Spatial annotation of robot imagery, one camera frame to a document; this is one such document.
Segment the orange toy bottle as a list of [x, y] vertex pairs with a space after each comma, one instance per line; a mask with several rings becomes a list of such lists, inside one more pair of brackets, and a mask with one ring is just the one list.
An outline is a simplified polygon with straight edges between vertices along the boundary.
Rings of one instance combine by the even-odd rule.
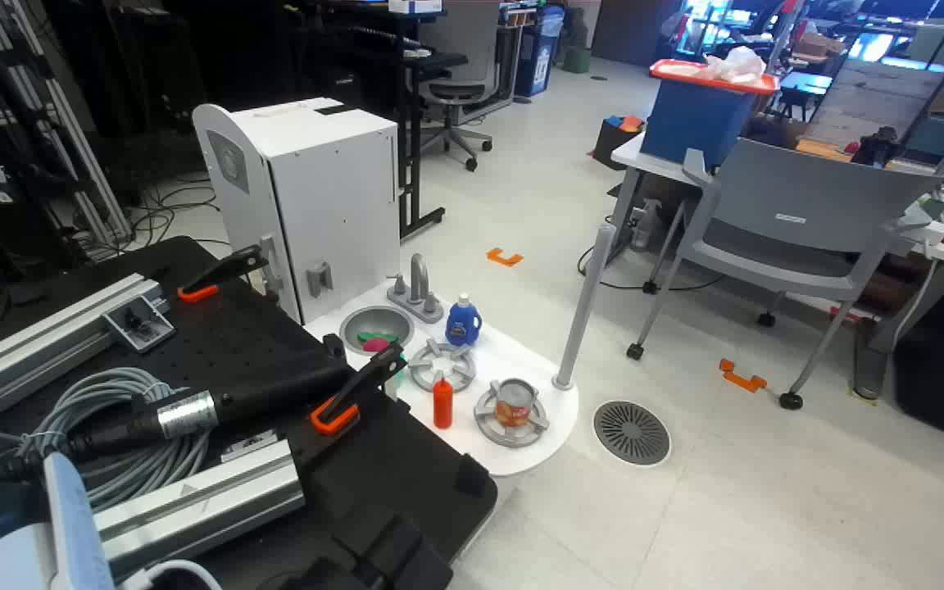
[[452, 383], [438, 378], [433, 383], [433, 427], [450, 431], [452, 427]]

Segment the grey toy stove burner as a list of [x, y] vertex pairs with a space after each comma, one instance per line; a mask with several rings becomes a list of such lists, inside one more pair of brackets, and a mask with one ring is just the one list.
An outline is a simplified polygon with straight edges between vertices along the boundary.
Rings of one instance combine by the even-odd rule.
[[420, 389], [433, 389], [438, 381], [446, 381], [457, 395], [461, 395], [475, 381], [475, 358], [468, 349], [457, 349], [450, 342], [426, 342], [414, 354], [405, 371]]

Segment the white toy kitchen counter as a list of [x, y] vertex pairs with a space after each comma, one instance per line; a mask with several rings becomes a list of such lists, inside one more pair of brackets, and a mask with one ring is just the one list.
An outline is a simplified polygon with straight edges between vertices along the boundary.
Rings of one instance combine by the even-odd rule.
[[[307, 321], [307, 333], [315, 338], [323, 335], [337, 335], [341, 338], [341, 321], [356, 312], [356, 309], [398, 309], [414, 321], [414, 335], [404, 345], [404, 360], [411, 364], [414, 354], [426, 345], [426, 342], [446, 342], [444, 333], [446, 326], [426, 326], [416, 314], [411, 314], [405, 309], [392, 304], [386, 298], [386, 286], [377, 286], [352, 303], [343, 303], [341, 309]], [[352, 350], [346, 358], [355, 364], [365, 364], [371, 354], [365, 350]], [[480, 342], [472, 345], [472, 358], [475, 358], [475, 381], [468, 389], [457, 395], [452, 389], [452, 427], [450, 431], [435, 431], [433, 427], [433, 389], [420, 389], [411, 381], [411, 371], [404, 368], [390, 383], [386, 395], [400, 405], [411, 408], [411, 413], [428, 431], [435, 433], [446, 445], [452, 445], [457, 453], [472, 456], [475, 462], [481, 462], [491, 476], [517, 476], [529, 474], [533, 465], [541, 465], [544, 459], [552, 459], [568, 436], [576, 427], [580, 416], [580, 389], [557, 389], [553, 386], [553, 374], [557, 368], [552, 360], [544, 360], [541, 354], [533, 354], [530, 349], [523, 349], [520, 342], [516, 342], [510, 335], [485, 326], [480, 333]], [[485, 439], [472, 420], [475, 405], [481, 401], [481, 395], [494, 383], [494, 381], [529, 381], [539, 389], [539, 401], [552, 420], [552, 431], [529, 451], [504, 451], [491, 439]]]

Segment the grey toy sink basin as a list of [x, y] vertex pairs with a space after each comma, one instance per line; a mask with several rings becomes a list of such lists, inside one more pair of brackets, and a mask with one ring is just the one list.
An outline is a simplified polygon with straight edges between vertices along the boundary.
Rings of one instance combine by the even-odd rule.
[[398, 309], [356, 309], [341, 321], [341, 338], [352, 350], [381, 350], [386, 345], [405, 345], [414, 321]]

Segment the white toy kitchen cabinet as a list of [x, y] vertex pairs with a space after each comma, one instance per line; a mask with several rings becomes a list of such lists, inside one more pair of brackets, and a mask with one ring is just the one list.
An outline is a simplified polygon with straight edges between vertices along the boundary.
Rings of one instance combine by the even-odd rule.
[[189, 115], [232, 246], [256, 246], [307, 326], [400, 262], [398, 124], [337, 98]]

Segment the right orange black clamp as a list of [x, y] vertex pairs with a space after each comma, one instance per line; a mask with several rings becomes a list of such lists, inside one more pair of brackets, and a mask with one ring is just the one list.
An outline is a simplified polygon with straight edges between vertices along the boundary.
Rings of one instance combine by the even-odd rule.
[[362, 420], [362, 398], [382, 386], [405, 368], [404, 349], [381, 349], [343, 386], [307, 413], [317, 436], [337, 436]]

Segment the orange black clamp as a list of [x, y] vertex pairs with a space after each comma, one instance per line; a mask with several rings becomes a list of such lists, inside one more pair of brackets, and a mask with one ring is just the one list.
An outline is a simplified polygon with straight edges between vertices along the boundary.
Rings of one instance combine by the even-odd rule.
[[268, 260], [260, 246], [241, 246], [222, 260], [217, 260], [207, 274], [199, 274], [194, 283], [178, 289], [178, 298], [185, 304], [199, 304], [221, 294], [221, 286], [231, 279], [241, 279], [256, 270], [267, 270]]
[[362, 398], [382, 386], [405, 368], [404, 349], [381, 349], [343, 386], [307, 413], [317, 436], [337, 436], [362, 420]]

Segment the round floor drain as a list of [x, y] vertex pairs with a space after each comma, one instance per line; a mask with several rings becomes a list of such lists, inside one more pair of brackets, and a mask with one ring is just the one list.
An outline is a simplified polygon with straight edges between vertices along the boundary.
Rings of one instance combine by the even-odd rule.
[[607, 453], [633, 465], [657, 465], [671, 451], [665, 424], [629, 401], [602, 405], [594, 413], [594, 433]]

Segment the black case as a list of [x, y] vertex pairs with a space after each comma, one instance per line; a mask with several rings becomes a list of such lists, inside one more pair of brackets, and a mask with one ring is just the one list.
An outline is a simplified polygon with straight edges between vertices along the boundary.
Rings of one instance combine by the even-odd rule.
[[[194, 283], [213, 262], [199, 243], [166, 240], [54, 279], [0, 286], [0, 342], [130, 274], [164, 286], [166, 317], [178, 327], [144, 358], [113, 345], [0, 413], [0, 427], [10, 433], [35, 427], [67, 383], [115, 364], [138, 364], [166, 383], [213, 386], [315, 371], [330, 360], [317, 338], [240, 279], [222, 283], [211, 303], [174, 303], [178, 286]], [[411, 408], [381, 389], [362, 398], [362, 420], [337, 436], [310, 431], [315, 405], [296, 405], [211, 436], [203, 470], [221, 465], [231, 445], [260, 433], [285, 439], [302, 476], [306, 505], [199, 553], [203, 564], [226, 590], [446, 590], [452, 561], [497, 503], [487, 470], [450, 451]]]

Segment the blue bin with red lid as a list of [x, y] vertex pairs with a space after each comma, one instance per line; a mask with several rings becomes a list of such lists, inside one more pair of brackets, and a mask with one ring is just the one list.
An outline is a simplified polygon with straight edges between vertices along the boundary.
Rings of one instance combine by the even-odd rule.
[[688, 59], [660, 59], [648, 75], [660, 93], [639, 150], [674, 165], [696, 147], [707, 168], [718, 168], [754, 110], [776, 93], [769, 71], [724, 79]]

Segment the grey plastic chair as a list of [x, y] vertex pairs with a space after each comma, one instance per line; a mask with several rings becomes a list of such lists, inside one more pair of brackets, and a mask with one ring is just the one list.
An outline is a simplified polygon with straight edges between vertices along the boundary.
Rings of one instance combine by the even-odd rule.
[[942, 179], [843, 165], [750, 137], [736, 137], [718, 168], [707, 168], [706, 156], [688, 147], [683, 175], [703, 197], [625, 354], [642, 358], [684, 262], [769, 294], [827, 298], [835, 314], [795, 381], [776, 398], [784, 411], [801, 411], [804, 383], [902, 235], [904, 209], [931, 193]]

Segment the blue white robot part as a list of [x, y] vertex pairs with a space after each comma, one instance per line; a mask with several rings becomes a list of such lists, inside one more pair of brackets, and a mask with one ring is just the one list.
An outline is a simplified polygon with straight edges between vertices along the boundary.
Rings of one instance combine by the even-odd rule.
[[0, 478], [0, 590], [115, 590], [87, 493], [63, 453]]

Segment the lower aluminium extrusion rail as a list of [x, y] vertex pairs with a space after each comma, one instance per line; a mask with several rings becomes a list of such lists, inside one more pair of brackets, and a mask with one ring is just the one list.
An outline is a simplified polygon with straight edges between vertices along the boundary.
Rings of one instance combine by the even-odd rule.
[[101, 510], [95, 527], [115, 576], [166, 559], [198, 559], [306, 505], [285, 439]]

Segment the aluminium extrusion rail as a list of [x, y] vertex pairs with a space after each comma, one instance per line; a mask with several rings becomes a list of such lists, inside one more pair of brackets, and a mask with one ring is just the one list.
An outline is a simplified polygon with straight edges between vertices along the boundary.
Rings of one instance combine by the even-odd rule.
[[126, 277], [0, 342], [0, 413], [108, 350], [149, 354], [174, 335], [166, 294], [149, 277]]
[[101, 510], [95, 527], [115, 576], [166, 559], [198, 559], [306, 505], [285, 439]]

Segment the upper aluminium extrusion rail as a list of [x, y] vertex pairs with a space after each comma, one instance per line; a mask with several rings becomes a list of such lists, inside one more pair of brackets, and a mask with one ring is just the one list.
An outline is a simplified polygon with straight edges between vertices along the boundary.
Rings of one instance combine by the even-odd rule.
[[174, 335], [166, 294], [149, 277], [126, 277], [0, 342], [0, 413], [108, 350], [149, 354]]

